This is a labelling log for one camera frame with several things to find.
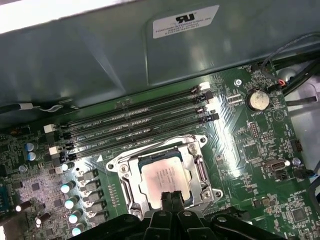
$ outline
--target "green circuit board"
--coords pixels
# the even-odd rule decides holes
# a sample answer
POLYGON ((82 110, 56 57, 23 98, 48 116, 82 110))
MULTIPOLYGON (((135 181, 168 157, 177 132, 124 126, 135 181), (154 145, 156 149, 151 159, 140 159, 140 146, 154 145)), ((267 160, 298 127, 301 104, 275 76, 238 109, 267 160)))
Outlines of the green circuit board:
POLYGON ((260 71, 244 65, 12 128, 9 135, 0 135, 1 172, 5 171, 0 182, 9 199, 2 210, 10 212, 19 202, 32 199, 34 205, 27 210, 29 229, 24 239, 68 239, 75 227, 68 222, 68 216, 75 209, 66 209, 63 203, 71 196, 80 197, 76 207, 84 211, 81 221, 85 229, 128 212, 118 175, 106 170, 108 161, 129 149, 173 136, 205 135, 208 143, 202 154, 211 186, 223 192, 218 202, 203 210, 205 215, 234 206, 248 211, 250 222, 269 232, 286 238, 320 239, 320 219, 306 191, 310 181, 293 175, 295 169, 304 168, 302 149, 282 92, 267 93, 269 103, 265 110, 248 108, 247 96, 253 89, 274 84, 260 71), (170 96, 204 82, 210 83, 213 112, 218 119, 199 122, 204 115, 195 114, 194 105, 203 104, 194 104, 195 96, 170 96), (122 132, 123 118, 134 126, 133 133, 132 129, 130 133, 122 132), (57 130, 48 140, 44 126, 50 124, 57 130), (113 130, 106 131, 106 126, 111 125, 113 130), (49 148, 65 145, 67 138, 72 138, 75 148, 81 150, 68 150, 75 167, 57 172, 49 148), (26 143, 37 145, 36 160, 27 160, 26 143), (294 158, 302 163, 293 165, 294 158), (265 165, 274 159, 291 164, 274 171, 265 165), (20 171, 21 165, 27 168, 25 172, 20 171), (82 186, 67 194, 60 191, 60 186, 67 181, 78 182, 79 176, 93 169, 98 172, 101 200, 106 207, 103 218, 92 221, 94 215, 86 212, 88 206, 81 201, 87 197, 80 193, 82 186), (51 218, 36 227, 35 217, 44 212, 49 212, 51 218))

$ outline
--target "grey metal panel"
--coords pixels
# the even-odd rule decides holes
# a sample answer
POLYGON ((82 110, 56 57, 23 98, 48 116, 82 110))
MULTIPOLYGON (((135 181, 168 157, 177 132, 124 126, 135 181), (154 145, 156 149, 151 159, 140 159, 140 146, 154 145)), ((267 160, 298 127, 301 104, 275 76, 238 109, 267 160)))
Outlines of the grey metal panel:
POLYGON ((235 66, 318 30, 319 9, 317 0, 140 0, 4 33, 0 106, 70 97, 84 107, 235 66), (153 20, 217 4, 211 25, 153 39, 153 20))

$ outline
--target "cpu socket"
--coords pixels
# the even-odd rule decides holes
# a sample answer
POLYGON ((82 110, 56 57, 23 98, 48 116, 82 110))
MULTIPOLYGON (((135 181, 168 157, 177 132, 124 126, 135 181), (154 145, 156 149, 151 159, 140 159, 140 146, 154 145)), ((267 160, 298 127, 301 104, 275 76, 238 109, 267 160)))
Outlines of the cpu socket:
POLYGON ((201 148, 204 135, 184 135, 121 153, 106 164, 118 174, 128 212, 143 218, 161 208, 161 193, 181 191, 185 208, 218 201, 223 192, 213 189, 201 148))

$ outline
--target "white label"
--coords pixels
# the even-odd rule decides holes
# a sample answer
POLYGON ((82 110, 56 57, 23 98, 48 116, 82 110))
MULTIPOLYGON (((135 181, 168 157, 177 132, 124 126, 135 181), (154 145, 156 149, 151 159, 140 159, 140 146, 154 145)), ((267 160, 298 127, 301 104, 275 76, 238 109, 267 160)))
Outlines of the white label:
POLYGON ((153 22, 153 38, 208 26, 214 19, 219 5, 209 6, 199 10, 189 11, 174 16, 168 16, 153 22))

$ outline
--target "motherboard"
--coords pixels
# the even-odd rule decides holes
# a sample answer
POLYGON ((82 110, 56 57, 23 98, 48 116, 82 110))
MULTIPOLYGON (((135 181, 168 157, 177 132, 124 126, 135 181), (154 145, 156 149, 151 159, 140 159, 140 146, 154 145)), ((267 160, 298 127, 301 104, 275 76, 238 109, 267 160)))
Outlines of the motherboard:
POLYGON ((3 226, 7 239, 66 240, 122 214, 143 219, 176 190, 205 217, 232 207, 287 239, 320 239, 276 85, 244 65, 2 131, 0 219, 24 220, 3 226))

